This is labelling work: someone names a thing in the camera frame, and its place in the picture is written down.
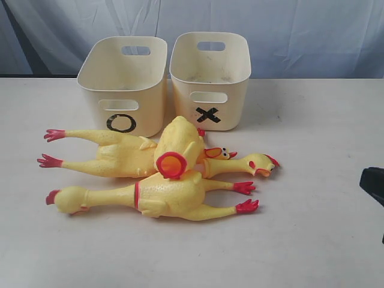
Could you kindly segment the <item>whole yellow rubber chicken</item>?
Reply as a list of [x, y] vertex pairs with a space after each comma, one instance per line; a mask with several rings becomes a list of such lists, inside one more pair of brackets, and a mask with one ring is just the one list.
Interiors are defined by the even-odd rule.
[[205, 179], [191, 170], [180, 179], [166, 179], [160, 173], [123, 188], [89, 190], [73, 186], [51, 191], [47, 205], [55, 205], [59, 212], [75, 214], [101, 205], [124, 205], [138, 210], [146, 217], [178, 217], [203, 221], [256, 211], [258, 200], [248, 199], [236, 206], [217, 208], [204, 203], [206, 192], [231, 190], [249, 195], [255, 189], [253, 182], [224, 182]]
[[[45, 135], [48, 142], [70, 137], [96, 143], [95, 159], [68, 161], [42, 154], [37, 160], [40, 167], [57, 167], [108, 178], [142, 178], [158, 172], [154, 164], [154, 152], [159, 141], [107, 130], [47, 130]], [[235, 155], [222, 148], [206, 149], [204, 144], [196, 165], [206, 158], [231, 160]]]

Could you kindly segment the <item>headless yellow chicken body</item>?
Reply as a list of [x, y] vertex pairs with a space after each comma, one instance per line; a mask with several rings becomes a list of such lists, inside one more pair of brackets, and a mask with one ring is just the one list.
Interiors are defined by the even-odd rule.
[[179, 179], [194, 168], [203, 152], [203, 138], [183, 116], [177, 116], [163, 130], [154, 152], [154, 164], [166, 179]]

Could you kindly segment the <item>cream bin marked X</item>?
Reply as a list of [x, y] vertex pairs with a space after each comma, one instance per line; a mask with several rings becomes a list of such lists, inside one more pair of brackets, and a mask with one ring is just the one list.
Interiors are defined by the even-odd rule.
[[180, 35], [170, 59], [176, 114], [211, 131], [235, 128], [251, 76], [247, 40], [231, 32]]

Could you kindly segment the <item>whole yellow rubber chicken front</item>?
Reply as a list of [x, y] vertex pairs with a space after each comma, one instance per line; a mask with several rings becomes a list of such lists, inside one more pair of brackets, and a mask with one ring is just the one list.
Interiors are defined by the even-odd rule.
[[204, 203], [206, 192], [231, 190], [249, 195], [255, 189], [253, 182], [224, 182], [205, 179], [191, 170], [180, 179], [166, 179], [160, 173], [123, 188], [89, 190], [73, 186], [51, 191], [47, 205], [55, 205], [59, 212], [75, 214], [101, 205], [124, 205], [138, 210], [146, 217], [178, 217], [203, 221], [256, 211], [258, 200], [248, 199], [236, 206], [217, 208]]

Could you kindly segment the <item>cream bin marked O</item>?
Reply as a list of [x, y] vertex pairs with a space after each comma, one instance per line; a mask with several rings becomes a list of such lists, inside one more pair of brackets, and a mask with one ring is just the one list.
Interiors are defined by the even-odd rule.
[[150, 36], [116, 36], [98, 41], [77, 83], [97, 128], [135, 136], [157, 134], [167, 99], [167, 43]]

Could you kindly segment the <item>severed yellow chicken head neck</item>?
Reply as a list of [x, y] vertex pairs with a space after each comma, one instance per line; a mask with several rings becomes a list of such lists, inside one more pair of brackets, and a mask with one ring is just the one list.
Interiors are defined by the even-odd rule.
[[198, 164], [204, 178], [212, 178], [222, 173], [249, 173], [269, 177], [272, 170], [280, 167], [279, 162], [266, 154], [250, 154], [244, 158], [231, 160], [203, 159]]

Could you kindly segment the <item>whole yellow rubber chicken rear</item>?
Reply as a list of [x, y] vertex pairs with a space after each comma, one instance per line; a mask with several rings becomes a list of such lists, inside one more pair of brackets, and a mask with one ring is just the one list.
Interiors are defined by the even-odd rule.
[[[159, 141], [107, 130], [47, 130], [45, 135], [48, 142], [70, 137], [96, 143], [95, 159], [68, 161], [42, 154], [37, 160], [40, 167], [57, 167], [108, 178], [142, 178], [158, 172], [154, 164], [154, 152]], [[231, 160], [235, 155], [222, 148], [206, 149], [204, 144], [196, 165], [206, 158]]]

